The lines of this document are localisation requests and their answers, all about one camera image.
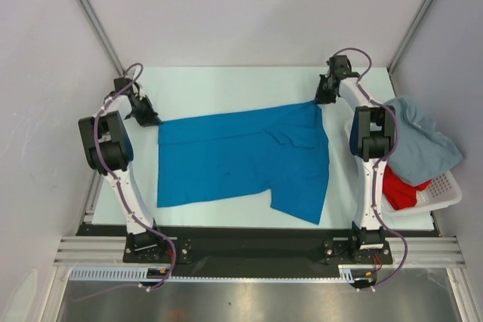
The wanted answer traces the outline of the blue t shirt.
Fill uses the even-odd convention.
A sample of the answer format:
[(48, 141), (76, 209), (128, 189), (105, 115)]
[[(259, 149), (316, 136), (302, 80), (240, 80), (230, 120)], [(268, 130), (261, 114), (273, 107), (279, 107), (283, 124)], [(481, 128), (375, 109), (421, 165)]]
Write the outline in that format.
[(158, 131), (158, 207), (270, 191), (270, 207), (318, 224), (328, 136), (314, 102), (182, 118)]

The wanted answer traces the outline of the grey t shirt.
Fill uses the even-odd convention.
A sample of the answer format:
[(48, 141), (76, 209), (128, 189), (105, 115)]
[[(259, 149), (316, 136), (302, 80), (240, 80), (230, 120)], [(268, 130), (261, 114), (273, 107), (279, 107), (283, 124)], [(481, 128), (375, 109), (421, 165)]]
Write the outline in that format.
[(441, 176), (463, 162), (450, 138), (436, 130), (435, 119), (409, 96), (386, 101), (398, 122), (398, 145), (388, 166), (401, 180), (418, 186)]

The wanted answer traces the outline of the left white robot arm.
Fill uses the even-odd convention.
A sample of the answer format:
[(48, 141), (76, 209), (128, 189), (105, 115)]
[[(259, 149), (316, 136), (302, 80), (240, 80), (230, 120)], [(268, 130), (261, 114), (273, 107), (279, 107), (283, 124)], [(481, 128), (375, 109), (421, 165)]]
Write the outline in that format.
[(114, 80), (101, 110), (78, 120), (78, 129), (89, 167), (107, 181), (122, 208), (127, 230), (124, 262), (162, 259), (167, 244), (154, 231), (155, 218), (148, 211), (134, 178), (134, 149), (125, 121), (141, 127), (158, 127), (162, 121), (141, 85), (123, 76)]

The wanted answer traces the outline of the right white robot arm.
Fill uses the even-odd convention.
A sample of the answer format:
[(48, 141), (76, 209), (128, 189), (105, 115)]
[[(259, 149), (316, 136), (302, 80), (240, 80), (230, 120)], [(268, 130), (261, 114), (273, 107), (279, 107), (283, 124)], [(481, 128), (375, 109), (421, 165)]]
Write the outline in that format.
[(351, 235), (345, 242), (327, 242), (325, 253), (328, 259), (340, 257), (343, 262), (367, 265), (390, 254), (381, 204), (387, 158), (397, 147), (397, 126), (393, 108), (363, 88), (361, 81), (368, 70), (352, 69), (349, 50), (344, 48), (328, 59), (328, 71), (320, 75), (314, 99), (322, 106), (342, 98), (350, 106), (349, 150), (358, 168), (358, 206)]

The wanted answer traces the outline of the red t shirt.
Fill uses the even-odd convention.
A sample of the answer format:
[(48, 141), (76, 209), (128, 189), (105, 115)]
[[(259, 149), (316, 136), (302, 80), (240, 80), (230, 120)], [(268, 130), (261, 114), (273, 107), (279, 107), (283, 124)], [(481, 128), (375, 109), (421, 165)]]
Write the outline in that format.
[(416, 206), (417, 193), (426, 190), (430, 183), (431, 180), (428, 180), (411, 186), (395, 175), (390, 167), (386, 167), (383, 175), (383, 194), (394, 210), (408, 209)]

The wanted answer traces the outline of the white plastic basket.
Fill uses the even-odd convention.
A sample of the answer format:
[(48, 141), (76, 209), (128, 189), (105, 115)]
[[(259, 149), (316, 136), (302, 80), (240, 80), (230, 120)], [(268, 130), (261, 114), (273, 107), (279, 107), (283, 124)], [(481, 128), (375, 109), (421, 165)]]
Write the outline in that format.
[(355, 218), (357, 220), (376, 219), (374, 208), (380, 217), (391, 216), (413, 216), (421, 213), (428, 213), (435, 210), (445, 209), (458, 204), (462, 200), (462, 192), (450, 171), (432, 179), (430, 185), (423, 192), (417, 193), (417, 204), (415, 207), (394, 210), (383, 194), (383, 175), (386, 164), (381, 162), (377, 166), (377, 176), (374, 174), (374, 165), (377, 158), (363, 161), (355, 156), (358, 170), (358, 206)]

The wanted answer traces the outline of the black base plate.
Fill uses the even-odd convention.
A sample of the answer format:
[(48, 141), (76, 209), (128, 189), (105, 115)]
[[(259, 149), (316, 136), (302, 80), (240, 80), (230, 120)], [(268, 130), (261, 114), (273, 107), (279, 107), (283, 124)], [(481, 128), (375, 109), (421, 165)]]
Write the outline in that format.
[[(199, 228), (163, 227), (169, 241), (160, 260), (122, 262), (126, 264), (167, 265), (174, 262), (174, 276), (184, 277), (312, 277), (328, 273), (338, 265), (355, 265), (363, 269), (388, 267), (396, 261), (396, 246), (389, 244), (390, 254), (370, 264), (328, 259), (327, 242), (345, 242), (348, 229), (308, 228)], [(79, 237), (123, 237), (120, 225), (81, 225)]]

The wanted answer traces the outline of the right aluminium frame post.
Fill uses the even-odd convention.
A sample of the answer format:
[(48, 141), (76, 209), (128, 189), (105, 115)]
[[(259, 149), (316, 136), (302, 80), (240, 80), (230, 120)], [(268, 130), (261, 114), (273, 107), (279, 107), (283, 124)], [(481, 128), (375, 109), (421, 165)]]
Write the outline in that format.
[(425, 22), (426, 18), (429, 16), (429, 12), (431, 11), (433, 5), (436, 3), (436, 0), (422, 0), (420, 5), (418, 6), (416, 13), (412, 17), (408, 28), (406, 29), (401, 41), (398, 44), (398, 47), (395, 50), (395, 53), (392, 55), (391, 60), (389, 61), (388, 66), (386, 67), (388, 74), (392, 76), (399, 63), (401, 62), (403, 56), (407, 53), (409, 47), (411, 46), (412, 42), (417, 36), (420, 28), (422, 27), (423, 23)]

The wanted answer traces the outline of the aluminium frame post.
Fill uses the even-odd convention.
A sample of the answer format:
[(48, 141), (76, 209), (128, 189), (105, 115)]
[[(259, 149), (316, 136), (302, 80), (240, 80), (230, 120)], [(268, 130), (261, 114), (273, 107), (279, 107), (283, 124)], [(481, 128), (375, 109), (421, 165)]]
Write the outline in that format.
[(113, 67), (118, 76), (124, 75), (125, 68), (115, 50), (113, 43), (103, 26), (101, 19), (99, 18), (91, 0), (76, 0), (81, 12), (84, 14), (85, 19), (88, 22), (94, 36), (98, 40), (103, 52), (107, 56), (109, 64)]
[(401, 62), (403, 56), (407, 53), (409, 47), (411, 46), (412, 42), (417, 36), (420, 28), (422, 27), (423, 23), (425, 22), (426, 18), (429, 16), (429, 12), (431, 11), (433, 5), (436, 3), (436, 0), (422, 0), (420, 5), (418, 6), (416, 13), (412, 17), (408, 28), (406, 29), (401, 41), (398, 44), (398, 47), (395, 50), (395, 53), (392, 55), (391, 60), (389, 61), (388, 66), (386, 67), (388, 74), (392, 76), (399, 63)]

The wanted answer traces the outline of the left aluminium frame post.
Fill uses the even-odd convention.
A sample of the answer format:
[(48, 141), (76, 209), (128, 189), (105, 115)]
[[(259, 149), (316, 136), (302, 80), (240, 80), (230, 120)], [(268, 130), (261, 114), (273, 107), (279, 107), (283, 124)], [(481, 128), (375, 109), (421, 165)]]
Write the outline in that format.
[(91, 0), (76, 0), (81, 12), (84, 14), (85, 19), (88, 22), (94, 36), (98, 40), (103, 52), (107, 56), (109, 64), (113, 67), (118, 76), (124, 75), (125, 68), (115, 50), (113, 43), (103, 26), (101, 19), (99, 18)]

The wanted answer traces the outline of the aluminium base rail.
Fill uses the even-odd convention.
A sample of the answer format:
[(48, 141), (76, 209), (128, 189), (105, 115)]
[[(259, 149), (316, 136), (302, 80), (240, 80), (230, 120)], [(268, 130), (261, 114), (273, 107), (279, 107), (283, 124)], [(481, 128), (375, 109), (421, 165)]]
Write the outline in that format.
[[(465, 268), (455, 237), (407, 238), (405, 268)], [(64, 237), (54, 257), (55, 265), (121, 265), (123, 237)]]

